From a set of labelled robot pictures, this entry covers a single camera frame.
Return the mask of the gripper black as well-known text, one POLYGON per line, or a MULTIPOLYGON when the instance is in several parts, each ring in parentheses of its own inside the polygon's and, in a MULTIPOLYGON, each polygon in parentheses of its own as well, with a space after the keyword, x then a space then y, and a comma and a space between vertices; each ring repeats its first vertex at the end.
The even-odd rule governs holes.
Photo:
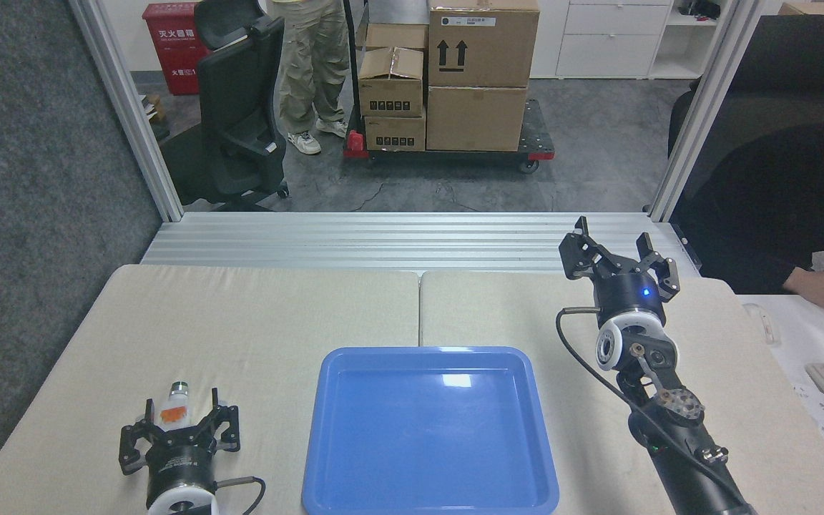
POLYGON ((241 431, 239 408, 220 401, 218 388, 210 389, 212 408, 193 430, 193 444, 170 446, 173 439, 157 426, 155 404, 146 401, 144 416, 136 423, 124 425, 119 441, 119 466, 125 476, 133 475, 141 467, 148 467, 147 498, 158 496, 178 486, 196 486, 215 493, 215 473, 212 457, 215 452, 239 452, 241 431), (144 458, 137 449, 140 439, 152 444, 144 458))
POLYGON ((637 251, 639 259, 632 273, 624 273, 624 258, 612 254, 589 235, 585 217, 578 218, 574 229, 559 244, 566 277, 593 281, 598 327, 618 314, 635 310, 653 313, 660 325, 666 323, 662 301, 671 301, 680 292, 676 261, 654 250, 648 232, 637 238, 637 251))

